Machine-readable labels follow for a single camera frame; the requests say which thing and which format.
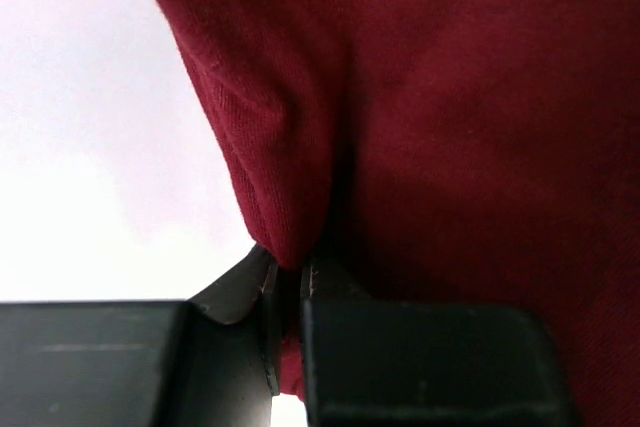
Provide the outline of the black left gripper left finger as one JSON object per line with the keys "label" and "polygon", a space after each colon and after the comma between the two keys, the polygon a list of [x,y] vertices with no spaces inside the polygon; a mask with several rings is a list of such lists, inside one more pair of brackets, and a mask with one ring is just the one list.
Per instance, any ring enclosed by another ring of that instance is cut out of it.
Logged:
{"label": "black left gripper left finger", "polygon": [[189,300],[1,307],[5,426],[267,426],[277,269],[254,247]]}

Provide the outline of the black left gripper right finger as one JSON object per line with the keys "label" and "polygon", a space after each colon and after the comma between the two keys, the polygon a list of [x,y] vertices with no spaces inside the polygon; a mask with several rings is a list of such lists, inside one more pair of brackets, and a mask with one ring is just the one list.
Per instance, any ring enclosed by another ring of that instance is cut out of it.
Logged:
{"label": "black left gripper right finger", "polygon": [[382,302],[335,260],[301,279],[312,426],[580,426],[549,329],[496,304]]}

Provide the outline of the dark red t shirt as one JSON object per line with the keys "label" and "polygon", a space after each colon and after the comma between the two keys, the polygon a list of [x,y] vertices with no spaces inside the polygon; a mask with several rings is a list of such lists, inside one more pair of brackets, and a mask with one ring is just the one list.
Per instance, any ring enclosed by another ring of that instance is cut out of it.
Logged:
{"label": "dark red t shirt", "polygon": [[639,422],[639,0],[157,0],[251,236],[387,299],[537,312]]}

